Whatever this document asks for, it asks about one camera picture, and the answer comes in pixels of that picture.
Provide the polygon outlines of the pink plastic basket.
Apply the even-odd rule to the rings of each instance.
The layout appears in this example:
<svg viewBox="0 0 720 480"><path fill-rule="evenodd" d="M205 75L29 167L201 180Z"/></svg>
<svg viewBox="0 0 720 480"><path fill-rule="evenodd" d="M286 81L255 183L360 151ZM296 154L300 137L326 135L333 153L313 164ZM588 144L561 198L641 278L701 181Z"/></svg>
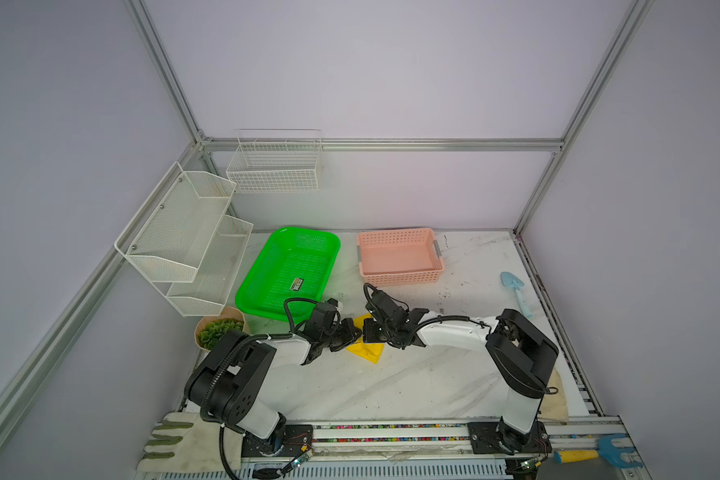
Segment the pink plastic basket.
<svg viewBox="0 0 720 480"><path fill-rule="evenodd" d="M431 228L361 232L357 252L360 275L376 287L433 283L445 271Z"/></svg>

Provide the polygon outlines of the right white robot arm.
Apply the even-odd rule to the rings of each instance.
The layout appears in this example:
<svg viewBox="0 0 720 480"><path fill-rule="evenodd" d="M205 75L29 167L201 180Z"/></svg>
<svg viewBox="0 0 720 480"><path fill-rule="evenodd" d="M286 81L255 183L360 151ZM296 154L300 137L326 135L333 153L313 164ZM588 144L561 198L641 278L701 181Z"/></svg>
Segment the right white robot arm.
<svg viewBox="0 0 720 480"><path fill-rule="evenodd" d="M558 346L520 311L492 317L445 315L410 308L376 286L363 285L366 310L363 340L393 348L430 346L485 352L508 386L505 408L495 429L503 453L521 452L530 442L543 399L559 389L550 384Z"/></svg>

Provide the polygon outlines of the green plastic basket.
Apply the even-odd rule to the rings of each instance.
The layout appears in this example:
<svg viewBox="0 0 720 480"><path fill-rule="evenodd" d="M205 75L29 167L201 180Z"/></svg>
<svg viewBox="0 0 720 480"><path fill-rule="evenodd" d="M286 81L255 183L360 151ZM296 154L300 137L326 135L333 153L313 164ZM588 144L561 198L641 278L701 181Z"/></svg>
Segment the green plastic basket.
<svg viewBox="0 0 720 480"><path fill-rule="evenodd" d="M330 232L285 227L272 233L243 279L235 304L247 315L296 324L306 320L312 308L303 298L319 301L340 252L339 237ZM299 291L292 291L295 278L302 278ZM284 307L287 299L298 301Z"/></svg>

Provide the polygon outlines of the yellow paper napkin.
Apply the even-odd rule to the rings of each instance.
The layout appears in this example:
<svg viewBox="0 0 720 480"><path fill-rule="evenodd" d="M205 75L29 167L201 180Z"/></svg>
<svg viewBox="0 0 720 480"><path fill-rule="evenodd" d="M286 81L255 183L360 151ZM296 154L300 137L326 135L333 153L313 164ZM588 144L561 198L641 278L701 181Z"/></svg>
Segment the yellow paper napkin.
<svg viewBox="0 0 720 480"><path fill-rule="evenodd" d="M356 317L353 319L354 326L362 329L367 319L372 319L372 315L367 313L366 315ZM383 343L365 343L363 339L358 339L355 343L348 346L346 350L360 358L363 358L373 364L377 364L381 359L384 344Z"/></svg>

